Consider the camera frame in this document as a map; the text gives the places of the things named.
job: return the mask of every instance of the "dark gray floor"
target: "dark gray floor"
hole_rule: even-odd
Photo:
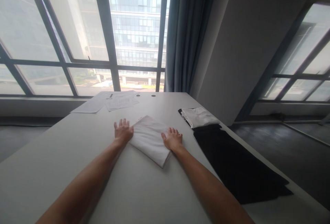
[[[330,145],[330,124],[289,124],[290,126],[313,136]]]
[[[234,124],[231,129],[330,210],[329,147],[281,124]],[[322,134],[329,137],[330,129]]]
[[[35,140],[49,127],[1,127],[0,126],[0,163]]]

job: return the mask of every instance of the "glass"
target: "glass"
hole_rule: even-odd
[[[167,47],[167,29],[168,29],[169,2],[170,2],[170,0],[167,0],[166,18],[165,18],[165,33],[164,33],[164,46],[163,46],[163,56],[162,56],[162,67],[165,67],[166,66],[166,47]]]
[[[95,96],[101,91],[113,92],[111,71],[109,69],[73,67],[68,69],[79,96]]]
[[[164,92],[164,84],[165,84],[165,73],[161,73],[161,83],[159,85],[159,92]]]
[[[324,46],[319,54],[308,65],[304,73],[324,74],[330,68],[330,42]]]
[[[318,83],[315,80],[297,79],[281,100],[302,101]]]
[[[330,99],[330,81],[324,81],[307,101],[328,101]]]
[[[268,82],[266,90],[261,95],[262,100],[274,100],[289,82],[287,78],[271,78]]]
[[[157,67],[162,0],[109,0],[118,65]]]
[[[73,96],[61,67],[17,65],[36,95]]]
[[[0,38],[12,59],[58,61],[34,0],[0,0]]]
[[[25,94],[4,64],[0,64],[0,94]]]
[[[157,72],[118,70],[121,91],[155,92]]]
[[[59,44],[59,47],[60,47],[60,49],[61,49],[61,52],[62,52],[62,54],[63,54],[63,56],[64,56],[64,60],[65,60],[65,62],[70,63],[71,61],[70,61],[70,58],[69,58],[69,56],[68,56],[68,53],[66,52],[66,50],[65,50],[65,48],[64,48],[64,45],[63,45],[63,43],[62,43],[62,41],[61,41],[61,39],[60,39],[60,37],[59,37],[59,34],[58,34],[58,32],[57,32],[57,29],[55,28],[54,22],[53,22],[53,20],[52,20],[50,14],[49,14],[49,12],[48,12],[48,9],[47,9],[47,7],[46,7],[46,5],[45,5],[44,0],[42,0],[42,4],[44,5],[44,8],[45,8],[45,10],[46,10],[46,12],[47,12],[48,19],[49,19],[49,21],[51,22],[51,25],[52,25],[53,31],[54,31],[55,36],[56,36],[56,40],[57,40],[57,42],[58,42],[58,44]]]
[[[330,6],[313,4],[275,73],[294,74],[329,28]]]
[[[96,0],[49,0],[73,58],[108,61]]]

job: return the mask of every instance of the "right hand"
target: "right hand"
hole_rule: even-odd
[[[177,129],[168,128],[167,137],[164,133],[162,133],[161,135],[164,141],[164,145],[168,149],[174,151],[177,148],[183,147],[182,134],[180,134]]]

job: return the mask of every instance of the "window frame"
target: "window frame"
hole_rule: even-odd
[[[34,0],[35,4],[39,10],[43,23],[46,27],[48,35],[51,39],[53,47],[55,49],[56,55],[59,59],[58,62],[53,61],[35,61],[35,60],[21,60],[21,59],[11,59],[8,56],[8,53],[5,51],[4,47],[0,43],[0,64],[5,64],[13,75],[19,86],[24,91],[25,95],[17,94],[0,94],[1,97],[63,97],[63,98],[92,98],[93,96],[78,96],[76,86],[73,82],[73,79],[70,75],[68,67],[73,68],[95,68],[95,69],[109,69],[111,71],[111,77],[113,82],[114,91],[121,91],[119,74],[118,70],[130,70],[130,71],[147,71],[147,72],[156,72],[156,92],[159,92],[161,73],[165,72],[165,68],[162,68],[162,56],[163,56],[163,47],[164,47],[164,33],[165,33],[165,19],[166,19],[166,6],[167,0],[161,0],[161,14],[160,14],[160,29],[159,29],[159,41],[158,41],[158,58],[157,58],[157,67],[143,67],[143,66],[125,66],[117,64],[116,48],[114,43],[114,34],[112,28],[112,19],[110,13],[110,4],[109,0],[96,0],[104,39],[106,43],[106,48],[108,52],[109,61],[97,61],[97,60],[82,60],[75,59],[72,56],[68,43],[65,39],[63,31],[60,27],[60,24],[57,20],[53,7],[49,0]],[[59,38],[64,46],[64,49],[71,61],[66,62],[64,55],[61,51],[59,42],[56,38],[55,32],[53,30],[51,21],[48,17],[47,11],[52,19],[54,27],[57,30]],[[30,88],[27,80],[24,78],[23,74],[20,72],[16,65],[33,65],[33,66],[56,66],[61,67],[64,71],[64,74],[68,80],[69,86],[73,93],[73,96],[66,95],[37,95],[33,93],[33,90]]]
[[[321,4],[330,6],[330,0],[316,0],[314,4]],[[330,68],[324,74],[304,74],[303,72],[309,66],[314,58],[321,52],[321,50],[330,42],[330,29],[326,32],[319,43],[314,47],[310,54],[306,57],[304,62],[299,66],[297,71],[293,74],[273,74],[272,78],[288,78],[288,83],[283,87],[278,96],[274,100],[259,99],[260,103],[306,103],[306,104],[330,104],[330,97],[327,101],[307,101],[307,99],[323,84],[324,81],[330,81]],[[309,93],[301,101],[296,100],[281,100],[285,94],[290,90],[293,84],[298,79],[318,80],[319,83],[309,91]]]

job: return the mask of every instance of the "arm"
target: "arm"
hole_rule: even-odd
[[[37,221],[41,223],[79,223],[108,179],[121,151],[132,138],[134,130],[126,119],[114,123],[115,139],[98,157],[82,170],[58,199]]]
[[[182,134],[168,128],[165,146],[183,165],[191,184],[214,223],[254,223],[229,190],[182,145]]]

